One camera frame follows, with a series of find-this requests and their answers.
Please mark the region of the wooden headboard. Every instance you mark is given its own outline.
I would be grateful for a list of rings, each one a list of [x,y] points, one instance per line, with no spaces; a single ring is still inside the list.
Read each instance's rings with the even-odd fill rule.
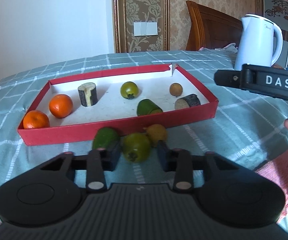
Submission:
[[[186,50],[222,48],[230,43],[239,45],[241,20],[193,1],[186,1],[186,5],[191,18]]]

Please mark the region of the red shallow cardboard box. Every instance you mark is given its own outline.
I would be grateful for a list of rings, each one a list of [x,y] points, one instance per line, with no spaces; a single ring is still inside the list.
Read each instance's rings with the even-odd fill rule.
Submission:
[[[120,94],[121,86],[128,81],[134,82],[139,88],[139,94],[134,99],[125,99]],[[96,84],[98,103],[84,107],[78,87],[88,82]],[[175,110],[177,98],[169,93],[172,83],[181,84],[183,96],[196,94],[201,105]],[[73,112],[63,119],[53,116],[48,107],[51,98],[57,94],[66,94],[73,101]],[[143,99],[152,100],[163,112],[137,116],[137,105]],[[211,119],[215,116],[218,104],[218,99],[205,85],[176,64],[99,70],[49,80],[29,110],[37,109],[48,115],[50,126],[24,129],[23,124],[19,124],[17,131],[28,146],[87,141],[92,140],[102,127],[111,127],[120,135],[127,135],[141,132],[152,124],[169,128]]]

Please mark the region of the green round tomato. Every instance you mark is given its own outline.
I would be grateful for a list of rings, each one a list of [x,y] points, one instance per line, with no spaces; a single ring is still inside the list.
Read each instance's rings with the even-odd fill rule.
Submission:
[[[122,152],[125,159],[131,163],[146,161],[151,153],[151,143],[143,133],[132,133],[124,137]]]
[[[139,94],[139,88],[134,82],[128,81],[121,86],[120,94],[125,99],[134,99]]]

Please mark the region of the white wall switch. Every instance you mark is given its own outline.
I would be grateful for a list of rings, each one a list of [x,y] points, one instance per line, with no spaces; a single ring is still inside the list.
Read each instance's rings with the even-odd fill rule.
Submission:
[[[134,22],[134,36],[155,36],[158,35],[157,22]]]

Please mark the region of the brown longan fruit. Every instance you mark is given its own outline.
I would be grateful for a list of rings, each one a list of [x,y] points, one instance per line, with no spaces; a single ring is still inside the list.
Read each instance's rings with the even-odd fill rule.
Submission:
[[[169,93],[175,97],[179,97],[183,93],[183,87],[179,83],[172,83],[169,87]]]
[[[153,147],[157,147],[159,140],[163,142],[167,141],[167,130],[161,124],[153,124],[147,128],[144,128],[144,130]]]

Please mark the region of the dark sugarcane piece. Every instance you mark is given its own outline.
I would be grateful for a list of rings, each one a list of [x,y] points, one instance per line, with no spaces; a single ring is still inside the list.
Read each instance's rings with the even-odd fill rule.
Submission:
[[[88,82],[78,87],[78,94],[81,101],[81,105],[84,107],[90,107],[98,103],[96,84]]]
[[[199,105],[201,105],[201,103],[198,96],[196,94],[189,94],[187,96],[177,99],[174,103],[174,109],[186,109]]]

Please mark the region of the orange tangerine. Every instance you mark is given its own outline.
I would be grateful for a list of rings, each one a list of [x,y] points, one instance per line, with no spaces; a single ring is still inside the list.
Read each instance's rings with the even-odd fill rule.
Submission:
[[[49,118],[39,110],[28,112],[23,119],[24,129],[47,128],[50,126]]]
[[[56,118],[65,118],[73,112],[73,101],[66,94],[58,94],[51,98],[49,111]]]

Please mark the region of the pink towel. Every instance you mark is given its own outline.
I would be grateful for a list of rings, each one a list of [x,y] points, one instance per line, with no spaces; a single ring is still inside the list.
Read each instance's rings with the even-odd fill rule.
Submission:
[[[284,192],[285,205],[278,219],[280,223],[288,215],[288,151],[267,162],[255,172],[276,183]]]

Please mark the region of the white electric kettle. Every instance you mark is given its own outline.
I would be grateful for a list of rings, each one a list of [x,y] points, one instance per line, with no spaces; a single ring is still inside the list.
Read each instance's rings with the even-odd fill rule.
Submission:
[[[273,66],[283,48],[280,27],[271,20],[255,14],[246,14],[241,18],[241,22],[242,36],[234,70],[240,71],[244,64]]]

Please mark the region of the green cucumber piece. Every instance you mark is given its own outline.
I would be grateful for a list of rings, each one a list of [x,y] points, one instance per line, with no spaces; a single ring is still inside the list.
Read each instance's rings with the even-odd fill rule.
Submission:
[[[163,110],[150,99],[143,99],[137,105],[137,116],[162,113]]]
[[[119,140],[120,136],[115,129],[103,127],[97,131],[92,142],[92,149],[107,148],[112,142]]]

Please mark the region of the gold ornate wall frame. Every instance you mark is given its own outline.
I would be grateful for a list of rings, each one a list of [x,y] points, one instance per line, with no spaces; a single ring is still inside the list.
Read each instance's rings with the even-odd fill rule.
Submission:
[[[115,51],[169,50],[169,0],[113,0]],[[156,35],[135,35],[141,23],[153,25]]]

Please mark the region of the green plaid bed sheet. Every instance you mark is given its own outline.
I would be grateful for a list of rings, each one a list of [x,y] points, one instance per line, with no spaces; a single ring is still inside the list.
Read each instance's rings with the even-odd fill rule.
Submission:
[[[194,154],[217,152],[256,170],[288,148],[288,102],[213,82],[218,69],[231,69],[235,55],[226,51],[155,51],[106,54],[42,63],[0,81],[0,185],[65,151],[83,155],[90,141],[28,147],[17,127],[39,91],[51,79],[98,70],[176,63],[201,81],[218,99],[213,119],[168,130],[168,146]]]

